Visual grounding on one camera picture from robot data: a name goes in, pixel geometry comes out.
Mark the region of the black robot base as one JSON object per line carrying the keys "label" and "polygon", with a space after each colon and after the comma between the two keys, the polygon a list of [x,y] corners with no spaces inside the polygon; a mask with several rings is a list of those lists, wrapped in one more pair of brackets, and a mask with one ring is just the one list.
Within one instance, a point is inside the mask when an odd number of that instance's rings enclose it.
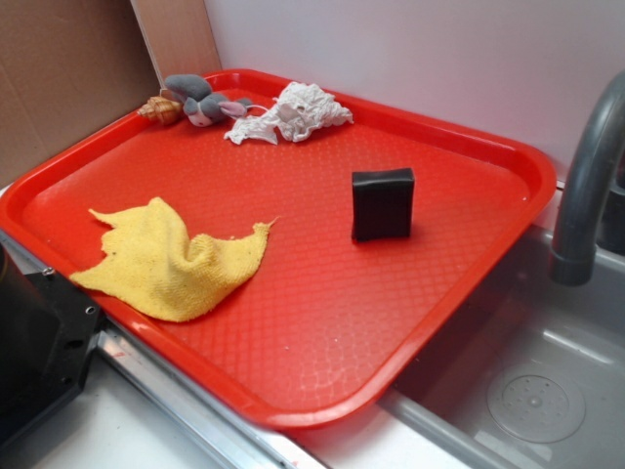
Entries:
{"label": "black robot base", "polygon": [[1,250],[1,449],[84,389],[104,313],[61,274],[24,274]]}

